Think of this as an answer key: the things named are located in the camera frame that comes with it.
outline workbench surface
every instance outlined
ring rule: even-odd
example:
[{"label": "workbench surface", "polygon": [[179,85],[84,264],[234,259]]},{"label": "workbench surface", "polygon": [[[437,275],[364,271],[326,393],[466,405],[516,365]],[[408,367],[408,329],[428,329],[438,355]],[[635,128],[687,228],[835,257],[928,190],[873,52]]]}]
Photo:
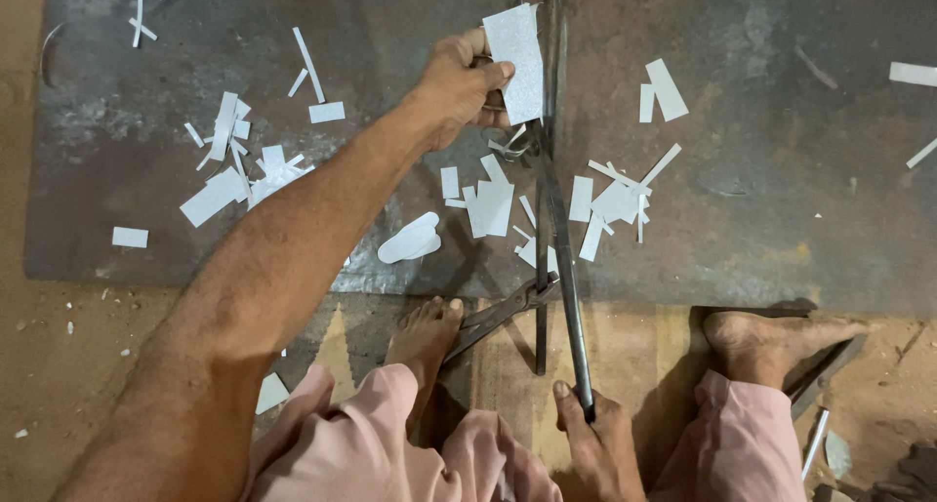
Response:
[{"label": "workbench surface", "polygon": [[[199,228],[185,219],[179,206],[217,162],[195,170],[208,148],[184,123],[209,136],[222,92],[235,92],[253,107],[249,163],[282,144],[287,159],[319,164],[416,82],[431,41],[517,0],[144,2],[158,41],[132,48],[136,0],[47,0],[45,32],[64,26],[42,54],[30,277],[189,281],[246,204]],[[584,298],[937,311],[937,155],[905,165],[937,137],[937,90],[888,80],[892,61],[937,66],[937,0],[568,2],[556,151],[567,202],[573,175],[595,179],[593,196],[610,182],[590,159],[639,179],[673,143],[683,148],[650,185],[645,243],[618,221],[596,262],[576,263]],[[309,124],[308,81],[287,98],[303,66],[296,26],[346,120]],[[655,107],[639,124],[644,65],[657,58],[690,113],[664,123]],[[478,159],[492,136],[466,129],[420,160],[333,288],[496,298],[532,277],[513,253],[520,235],[473,240],[465,210],[441,198],[439,167],[458,165],[463,186],[487,180]],[[503,165],[516,185],[510,223],[532,232],[516,197],[534,199],[533,172]],[[382,264],[378,246],[428,210],[442,248]],[[111,246],[115,225],[148,229],[149,247]],[[577,251],[585,231],[570,223]]]}]

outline forearm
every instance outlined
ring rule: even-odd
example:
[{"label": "forearm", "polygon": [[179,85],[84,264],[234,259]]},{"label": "forearm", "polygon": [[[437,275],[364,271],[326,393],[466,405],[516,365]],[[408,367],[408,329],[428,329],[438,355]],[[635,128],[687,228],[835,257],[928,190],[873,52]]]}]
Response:
[{"label": "forearm", "polygon": [[[404,101],[240,220],[143,347],[63,498],[237,496],[261,380],[428,148],[419,110]],[[148,493],[114,482],[143,475]]]}]

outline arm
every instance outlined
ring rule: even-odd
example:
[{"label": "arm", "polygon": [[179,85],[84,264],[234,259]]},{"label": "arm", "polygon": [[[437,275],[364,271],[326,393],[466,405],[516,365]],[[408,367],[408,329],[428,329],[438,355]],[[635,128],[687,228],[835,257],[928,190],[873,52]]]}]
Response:
[{"label": "arm", "polygon": [[483,108],[509,63],[472,68],[482,29],[438,42],[420,84],[324,165],[268,197],[218,245],[153,332],[59,500],[234,500],[264,374],[302,330],[410,166]]}]

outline fingernail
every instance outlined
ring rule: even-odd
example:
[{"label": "fingernail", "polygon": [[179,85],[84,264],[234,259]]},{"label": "fingernail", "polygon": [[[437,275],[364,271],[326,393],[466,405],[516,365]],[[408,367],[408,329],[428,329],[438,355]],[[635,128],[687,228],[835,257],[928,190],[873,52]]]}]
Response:
[{"label": "fingernail", "polygon": [[553,395],[557,400],[562,400],[570,395],[570,386],[565,381],[557,381],[553,384]]}]

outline right hand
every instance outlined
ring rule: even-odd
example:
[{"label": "right hand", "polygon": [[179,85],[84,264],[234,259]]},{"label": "right hand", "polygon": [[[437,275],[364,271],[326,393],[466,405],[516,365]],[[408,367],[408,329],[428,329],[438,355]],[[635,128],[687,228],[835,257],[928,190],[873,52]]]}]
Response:
[{"label": "right hand", "polygon": [[595,390],[592,395],[595,421],[588,424],[569,384],[553,384],[556,428],[569,438],[572,466],[604,502],[643,502],[647,496],[638,474],[631,418],[618,403]]}]

